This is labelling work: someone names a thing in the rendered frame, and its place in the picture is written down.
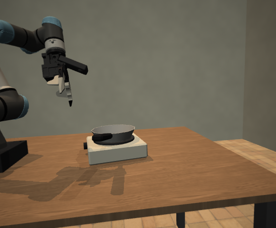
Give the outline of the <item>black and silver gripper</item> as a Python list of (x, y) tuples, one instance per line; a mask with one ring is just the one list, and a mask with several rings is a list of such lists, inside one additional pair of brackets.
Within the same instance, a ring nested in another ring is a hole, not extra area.
[(53, 48), (41, 54), (44, 60), (44, 64), (41, 65), (42, 74), (43, 78), (47, 81), (47, 85), (59, 86), (56, 95), (68, 98), (69, 105), (72, 106), (73, 100), (67, 66), (58, 60), (60, 55), (66, 57), (65, 51)]

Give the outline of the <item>beige hot plate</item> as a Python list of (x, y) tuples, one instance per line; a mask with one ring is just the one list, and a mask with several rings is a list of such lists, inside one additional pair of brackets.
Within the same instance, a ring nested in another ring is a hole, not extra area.
[(148, 156), (147, 144), (134, 133), (121, 142), (94, 142), (92, 136), (86, 138), (84, 150), (88, 151), (89, 165), (98, 165)]

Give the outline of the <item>grey frying pan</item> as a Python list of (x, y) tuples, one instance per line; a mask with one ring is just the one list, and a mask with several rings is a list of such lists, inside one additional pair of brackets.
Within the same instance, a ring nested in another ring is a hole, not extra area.
[(91, 130), (92, 140), (105, 143), (125, 141), (131, 138), (134, 129), (134, 126), (123, 124), (100, 126)]

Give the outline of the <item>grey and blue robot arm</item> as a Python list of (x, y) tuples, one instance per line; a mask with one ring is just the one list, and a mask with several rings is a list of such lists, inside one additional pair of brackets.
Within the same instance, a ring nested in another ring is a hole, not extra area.
[[(34, 31), (0, 20), (0, 43), (19, 47), (27, 54), (37, 53), (44, 48), (46, 52), (53, 48), (66, 52), (61, 22), (51, 16), (43, 18), (42, 27)], [(88, 73), (85, 64), (62, 55), (58, 60), (65, 63), (69, 69), (84, 75)], [(27, 114), (28, 108), (27, 98), (19, 95), (15, 88), (10, 87), (0, 68), (0, 122), (22, 118)], [(7, 147), (7, 142), (0, 131), (0, 149), (5, 147)]]

